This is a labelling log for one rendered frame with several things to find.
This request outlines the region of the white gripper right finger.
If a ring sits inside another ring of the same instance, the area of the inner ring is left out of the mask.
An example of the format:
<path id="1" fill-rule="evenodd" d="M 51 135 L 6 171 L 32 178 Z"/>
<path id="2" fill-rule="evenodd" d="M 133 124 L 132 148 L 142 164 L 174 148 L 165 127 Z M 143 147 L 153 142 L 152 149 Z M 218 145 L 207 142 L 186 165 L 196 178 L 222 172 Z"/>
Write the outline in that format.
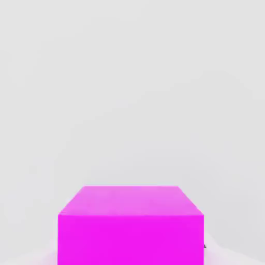
<path id="1" fill-rule="evenodd" d="M 204 233 L 204 265 L 265 265 L 246 255 L 220 247 L 209 233 Z"/>

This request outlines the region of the small magenta cube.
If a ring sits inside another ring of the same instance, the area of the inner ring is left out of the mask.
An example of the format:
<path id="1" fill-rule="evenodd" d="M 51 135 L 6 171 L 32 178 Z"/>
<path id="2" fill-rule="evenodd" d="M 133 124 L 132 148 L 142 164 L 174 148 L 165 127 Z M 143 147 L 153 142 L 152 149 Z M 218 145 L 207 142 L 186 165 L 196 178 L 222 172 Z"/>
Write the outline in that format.
<path id="1" fill-rule="evenodd" d="M 204 216 L 177 186 L 85 186 L 58 215 L 57 265 L 204 265 Z"/>

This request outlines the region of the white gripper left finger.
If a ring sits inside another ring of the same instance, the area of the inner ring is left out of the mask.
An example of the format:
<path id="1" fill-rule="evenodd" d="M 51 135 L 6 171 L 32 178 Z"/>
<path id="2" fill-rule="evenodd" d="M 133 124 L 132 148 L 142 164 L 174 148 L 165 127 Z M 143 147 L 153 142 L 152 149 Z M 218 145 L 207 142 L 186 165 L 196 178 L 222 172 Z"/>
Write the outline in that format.
<path id="1" fill-rule="evenodd" d="M 57 238 L 15 258 L 12 265 L 57 265 Z"/>

